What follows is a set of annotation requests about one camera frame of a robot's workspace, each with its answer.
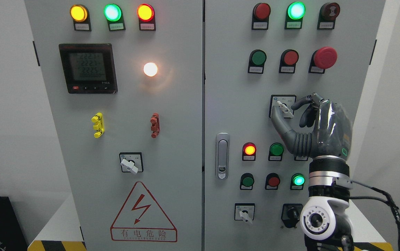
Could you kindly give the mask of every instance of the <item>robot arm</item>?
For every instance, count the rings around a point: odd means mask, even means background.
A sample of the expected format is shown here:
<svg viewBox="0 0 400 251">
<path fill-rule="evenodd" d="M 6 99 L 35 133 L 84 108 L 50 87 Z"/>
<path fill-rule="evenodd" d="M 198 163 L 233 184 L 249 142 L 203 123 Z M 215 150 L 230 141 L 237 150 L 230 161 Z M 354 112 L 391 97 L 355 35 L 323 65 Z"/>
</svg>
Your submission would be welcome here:
<svg viewBox="0 0 400 251">
<path fill-rule="evenodd" d="M 353 251 L 351 222 L 345 214 L 349 207 L 351 182 L 346 159 L 350 151 L 352 123 L 337 103 L 313 93 L 291 108 L 309 104 L 300 127 L 312 127 L 312 133 L 297 133 L 283 118 L 283 111 L 272 107 L 272 123 L 295 156 L 312 157 L 309 170 L 309 201 L 300 217 L 308 251 L 316 251 L 317 243 L 343 247 Z"/>
</svg>

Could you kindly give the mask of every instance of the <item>gray metal panel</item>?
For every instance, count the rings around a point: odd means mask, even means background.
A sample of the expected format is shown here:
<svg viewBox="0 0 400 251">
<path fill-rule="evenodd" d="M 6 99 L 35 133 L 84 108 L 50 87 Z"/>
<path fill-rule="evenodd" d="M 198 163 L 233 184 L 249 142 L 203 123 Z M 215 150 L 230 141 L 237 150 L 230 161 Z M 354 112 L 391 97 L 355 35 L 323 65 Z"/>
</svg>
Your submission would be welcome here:
<svg viewBox="0 0 400 251">
<path fill-rule="evenodd" d="M 303 191 L 290 191 L 295 173 L 308 176 L 309 162 L 293 161 L 287 151 L 281 162 L 269 162 L 272 143 L 282 142 L 268 118 L 271 94 L 294 94 L 298 98 L 318 92 L 335 100 L 355 119 L 368 69 L 384 0 L 341 0 L 341 14 L 335 30 L 317 30 L 318 13 L 325 0 L 305 0 L 306 13 L 301 30 L 284 30 L 285 11 L 292 1 L 267 2 L 271 6 L 268 30 L 251 30 L 251 13 L 257 1 L 206 1 L 205 22 L 205 250 L 303 250 L 301 229 L 282 228 L 283 203 L 307 202 Z M 338 53 L 336 64 L 324 75 L 310 74 L 314 51 L 332 46 Z M 251 51 L 267 53 L 264 74 L 247 73 Z M 286 49 L 299 53 L 296 73 L 280 74 L 280 56 Z M 291 124 L 298 127 L 305 108 L 295 113 Z M 215 138 L 230 135 L 229 175 L 215 175 Z M 256 161 L 242 161 L 242 146 L 257 146 Z M 252 173 L 251 191 L 239 189 L 240 176 Z M 277 173 L 278 190 L 265 190 L 265 178 Z M 235 203 L 255 203 L 252 226 L 234 220 Z"/>
<path fill-rule="evenodd" d="M 108 1 L 25 3 L 88 250 L 200 250 L 202 1 L 148 1 L 156 10 L 155 32 L 138 30 L 136 8 L 142 2 L 137 0 L 117 2 L 127 30 L 115 32 L 109 32 L 103 14 Z M 88 8 L 91 32 L 74 31 L 69 15 L 74 3 Z M 60 43 L 111 43 L 118 93 L 68 94 Z M 159 66 L 154 78 L 144 75 L 146 62 Z M 97 112 L 106 127 L 99 139 L 90 121 Z M 161 133 L 153 139 L 155 112 Z M 122 173 L 120 152 L 142 152 L 144 172 Z M 178 242 L 112 241 L 111 224 L 136 181 L 176 226 Z M 158 225 L 164 219 L 152 221 Z M 125 227 L 134 227 L 133 221 Z"/>
</svg>

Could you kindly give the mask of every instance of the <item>white switch handle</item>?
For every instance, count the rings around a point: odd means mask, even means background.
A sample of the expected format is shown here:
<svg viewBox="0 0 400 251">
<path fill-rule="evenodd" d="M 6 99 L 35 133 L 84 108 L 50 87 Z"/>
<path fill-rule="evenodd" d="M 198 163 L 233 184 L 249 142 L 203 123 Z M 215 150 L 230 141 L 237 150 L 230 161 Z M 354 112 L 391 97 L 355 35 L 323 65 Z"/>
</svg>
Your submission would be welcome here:
<svg viewBox="0 0 400 251">
<path fill-rule="evenodd" d="M 245 221 L 246 223 L 252 225 L 253 224 L 253 220 L 250 218 L 250 216 L 248 215 L 248 213 L 244 213 L 242 211 L 239 212 L 240 218 L 243 219 L 243 221 Z"/>
<path fill-rule="evenodd" d="M 290 119 L 293 118 L 293 113 L 291 113 L 290 109 L 286 105 L 284 105 L 279 100 L 276 103 L 278 104 L 279 108 L 281 108 L 282 112 L 284 113 L 284 117 L 287 117 L 287 118 L 290 118 Z"/>
<path fill-rule="evenodd" d="M 135 167 L 135 163 L 133 161 L 128 161 L 126 159 L 122 159 L 121 165 L 123 167 L 126 167 L 127 170 L 129 170 L 133 174 L 137 174 L 138 173 L 138 167 Z"/>
</svg>

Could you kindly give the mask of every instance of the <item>lightning bolt symbol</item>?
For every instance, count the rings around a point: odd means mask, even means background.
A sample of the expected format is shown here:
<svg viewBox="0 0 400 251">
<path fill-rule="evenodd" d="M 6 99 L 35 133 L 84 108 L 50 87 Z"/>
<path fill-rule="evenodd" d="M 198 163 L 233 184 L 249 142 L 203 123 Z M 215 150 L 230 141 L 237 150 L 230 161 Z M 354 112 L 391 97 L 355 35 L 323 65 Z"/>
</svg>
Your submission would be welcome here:
<svg viewBox="0 0 400 251">
<path fill-rule="evenodd" d="M 141 202 L 141 200 L 142 200 L 143 198 L 144 198 L 144 194 L 141 194 L 140 197 L 138 198 L 138 200 L 136 201 L 135 205 L 134 205 L 133 208 L 132 208 L 132 211 L 133 211 L 133 210 L 137 210 L 137 209 L 141 209 L 141 208 L 145 208 L 144 211 L 143 211 L 143 213 L 138 217 L 138 219 L 135 219 L 135 223 L 134 223 L 134 224 L 137 224 L 138 222 L 140 222 L 141 216 L 143 216 L 143 214 L 144 214 L 144 213 L 149 209 L 149 207 L 151 206 L 151 205 L 145 205 L 145 206 L 136 207 L 136 206 L 138 206 L 138 204 Z"/>
</svg>

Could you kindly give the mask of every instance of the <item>yellow terminal block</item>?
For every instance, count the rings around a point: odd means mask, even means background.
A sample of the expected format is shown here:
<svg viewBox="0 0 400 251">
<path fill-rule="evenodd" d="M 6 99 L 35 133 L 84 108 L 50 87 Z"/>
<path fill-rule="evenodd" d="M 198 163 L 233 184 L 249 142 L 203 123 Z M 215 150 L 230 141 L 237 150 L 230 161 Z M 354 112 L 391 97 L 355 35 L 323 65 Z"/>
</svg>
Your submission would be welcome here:
<svg viewBox="0 0 400 251">
<path fill-rule="evenodd" d="M 91 122 L 94 123 L 93 125 L 93 130 L 95 130 L 94 137 L 99 138 L 101 137 L 105 130 L 104 130 L 104 118 L 102 116 L 102 113 L 97 113 L 91 118 Z"/>
</svg>

